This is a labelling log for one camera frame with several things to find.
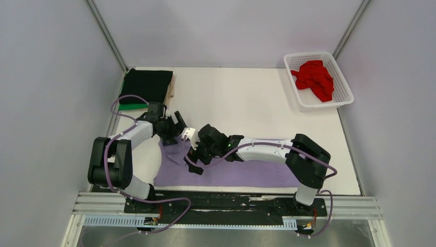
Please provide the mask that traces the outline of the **purple t shirt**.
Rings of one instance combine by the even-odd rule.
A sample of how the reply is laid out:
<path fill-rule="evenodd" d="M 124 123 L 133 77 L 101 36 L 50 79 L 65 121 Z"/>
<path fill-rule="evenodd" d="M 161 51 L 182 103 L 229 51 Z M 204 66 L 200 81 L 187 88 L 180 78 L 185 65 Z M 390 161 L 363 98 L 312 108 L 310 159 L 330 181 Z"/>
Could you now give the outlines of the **purple t shirt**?
<path fill-rule="evenodd" d="M 184 161 L 190 145 L 185 144 L 180 136 L 176 140 L 176 145 L 164 146 L 159 143 L 162 159 L 154 178 L 155 186 L 285 188 L 300 184 L 285 164 L 273 162 L 222 161 L 211 168 L 205 168 L 201 175 L 191 173 Z"/>

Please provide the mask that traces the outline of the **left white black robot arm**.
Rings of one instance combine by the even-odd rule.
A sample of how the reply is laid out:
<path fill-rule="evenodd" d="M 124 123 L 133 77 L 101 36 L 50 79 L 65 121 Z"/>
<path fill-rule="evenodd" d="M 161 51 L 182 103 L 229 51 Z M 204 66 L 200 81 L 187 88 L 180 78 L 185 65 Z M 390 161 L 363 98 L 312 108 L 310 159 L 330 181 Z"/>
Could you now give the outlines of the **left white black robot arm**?
<path fill-rule="evenodd" d="M 159 102 L 149 103 L 145 113 L 129 118 L 133 124 L 126 130 L 94 140 L 87 179 L 92 185 L 138 200 L 139 208 L 150 213 L 158 200 L 154 186 L 133 174 L 133 150 L 155 135 L 163 145 L 175 145 L 187 125 L 179 111 L 168 115 L 167 106 Z"/>

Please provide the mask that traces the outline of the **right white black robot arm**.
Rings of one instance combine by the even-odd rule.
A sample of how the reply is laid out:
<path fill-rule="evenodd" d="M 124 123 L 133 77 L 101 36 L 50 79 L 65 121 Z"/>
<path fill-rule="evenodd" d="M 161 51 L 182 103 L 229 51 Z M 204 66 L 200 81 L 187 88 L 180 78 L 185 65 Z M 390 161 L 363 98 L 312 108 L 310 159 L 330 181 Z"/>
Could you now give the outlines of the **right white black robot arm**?
<path fill-rule="evenodd" d="M 222 161 L 285 164 L 300 182 L 293 202 L 295 211 L 301 215 L 313 210 L 315 196 L 328 178 L 330 154 L 304 134 L 296 134 L 293 139 L 260 140 L 227 136 L 205 125 L 199 131 L 184 128 L 181 138 L 190 143 L 184 157 L 190 173 L 201 175 L 205 167 Z"/>

